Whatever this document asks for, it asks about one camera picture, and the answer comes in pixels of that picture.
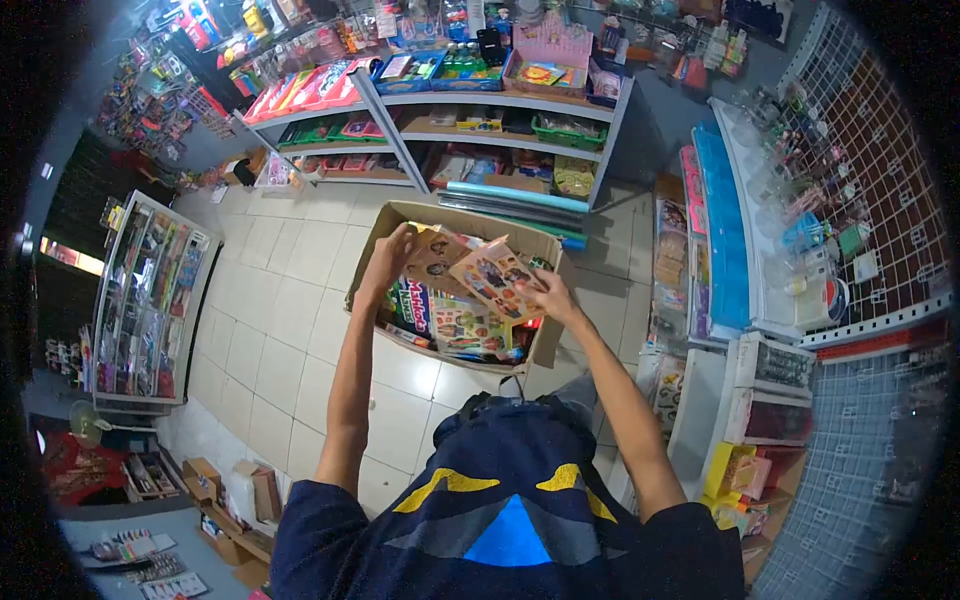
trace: white plastic bag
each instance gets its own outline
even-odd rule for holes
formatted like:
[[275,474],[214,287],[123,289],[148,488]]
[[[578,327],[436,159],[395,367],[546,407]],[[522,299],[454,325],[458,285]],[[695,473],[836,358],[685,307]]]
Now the white plastic bag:
[[248,525],[256,523],[256,502],[253,498],[253,480],[235,470],[224,477],[227,489],[227,511],[243,519]]

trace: pink box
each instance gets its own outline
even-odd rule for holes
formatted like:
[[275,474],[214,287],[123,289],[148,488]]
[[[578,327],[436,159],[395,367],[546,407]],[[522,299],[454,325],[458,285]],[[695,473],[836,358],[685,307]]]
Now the pink box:
[[514,50],[503,66],[503,86],[531,93],[553,94],[586,98],[585,87],[560,85],[537,85],[514,79],[514,71],[525,60],[555,62],[583,69],[589,67],[590,51],[593,49],[593,34],[583,25],[566,26],[555,12],[547,12],[537,27],[524,29],[514,26]]

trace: glass display cabinet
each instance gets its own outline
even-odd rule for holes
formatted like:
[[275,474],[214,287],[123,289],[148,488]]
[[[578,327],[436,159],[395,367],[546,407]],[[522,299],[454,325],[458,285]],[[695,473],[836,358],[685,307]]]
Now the glass display cabinet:
[[107,412],[182,404],[222,238],[139,191],[113,236],[95,309],[93,397]]

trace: white tile floor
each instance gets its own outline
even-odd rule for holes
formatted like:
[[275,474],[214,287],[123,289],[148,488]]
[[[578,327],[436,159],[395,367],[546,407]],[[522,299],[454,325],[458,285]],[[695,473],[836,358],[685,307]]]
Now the white tile floor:
[[[591,218],[585,254],[574,254],[576,293],[601,335],[631,372],[646,337],[653,211],[649,194],[614,188],[616,206]],[[175,209],[225,235],[197,332],[190,401],[161,420],[160,441],[177,461],[205,456],[226,472],[248,458],[291,481],[312,476],[326,431],[326,401],[347,330],[344,294],[386,200],[435,203],[394,186],[326,183],[301,198],[261,198],[231,188]],[[371,515],[409,485],[433,453],[433,430],[497,377],[459,369],[374,337],[370,442],[360,502]],[[529,397],[552,392],[586,368],[569,336],[553,370],[523,377]],[[594,416],[594,464],[606,478],[616,457],[610,425]]]

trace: wire grid panel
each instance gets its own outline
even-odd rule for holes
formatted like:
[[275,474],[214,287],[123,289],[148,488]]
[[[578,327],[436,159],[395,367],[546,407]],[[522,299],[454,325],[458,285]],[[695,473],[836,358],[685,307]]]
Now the wire grid panel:
[[904,436],[936,421],[909,417],[936,373],[946,373],[945,353],[941,362],[901,352],[818,366],[804,474],[754,583],[756,600],[855,598],[869,589],[910,525],[904,505],[920,495],[897,497],[897,473],[932,458],[935,434],[919,444]]
[[[920,135],[879,57],[846,17],[822,10],[828,12],[818,14],[811,30],[818,38],[804,40],[808,57],[784,76],[803,88],[811,118],[828,132],[811,141],[800,160],[809,169],[839,152],[849,174],[828,190],[833,202],[817,216],[839,230],[860,221],[871,232],[864,250],[844,256],[838,274],[850,285],[850,308],[839,325],[819,331],[873,322],[871,332],[880,333],[891,323],[875,320],[949,288],[942,202]],[[801,128],[801,118],[794,115],[790,127]],[[854,260],[866,253],[876,258],[879,273],[855,283]]]
[[207,129],[216,133],[217,137],[220,139],[236,137],[229,121],[213,108],[197,85],[191,85],[183,94],[183,97],[186,98],[190,107],[200,115],[200,122]]

